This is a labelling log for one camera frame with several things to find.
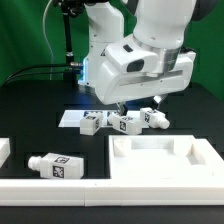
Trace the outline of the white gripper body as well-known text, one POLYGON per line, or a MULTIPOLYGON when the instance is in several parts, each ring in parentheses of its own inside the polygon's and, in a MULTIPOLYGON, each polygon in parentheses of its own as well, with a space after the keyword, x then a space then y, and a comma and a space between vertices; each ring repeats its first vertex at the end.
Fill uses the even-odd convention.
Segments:
POLYGON ((190 82, 196 53, 178 55, 175 67, 164 74, 120 73, 106 61, 100 68, 95 93, 105 104, 114 104, 184 90, 190 82))

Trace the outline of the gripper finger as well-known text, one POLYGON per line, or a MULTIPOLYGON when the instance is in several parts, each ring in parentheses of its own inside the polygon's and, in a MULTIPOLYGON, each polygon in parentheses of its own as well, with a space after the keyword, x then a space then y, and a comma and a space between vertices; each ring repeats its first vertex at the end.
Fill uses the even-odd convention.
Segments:
POLYGON ((125 102, 117 103, 117 112, 120 116, 126 116, 128 112, 128 108, 125 102))
POLYGON ((152 100, 152 108, 158 109, 160 105, 162 104, 162 102, 166 99, 166 97, 167 97, 167 94, 154 96, 152 100))

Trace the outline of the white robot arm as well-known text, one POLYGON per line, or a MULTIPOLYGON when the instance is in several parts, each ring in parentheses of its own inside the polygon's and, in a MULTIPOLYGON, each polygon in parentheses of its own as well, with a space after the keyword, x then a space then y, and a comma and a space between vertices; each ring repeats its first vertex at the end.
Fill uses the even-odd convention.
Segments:
POLYGON ((92 46, 84 59, 83 85, 105 105, 184 90, 196 53, 183 47, 187 27, 207 17, 219 0, 120 0, 136 18, 124 34, 124 17, 110 0, 84 0, 92 46))

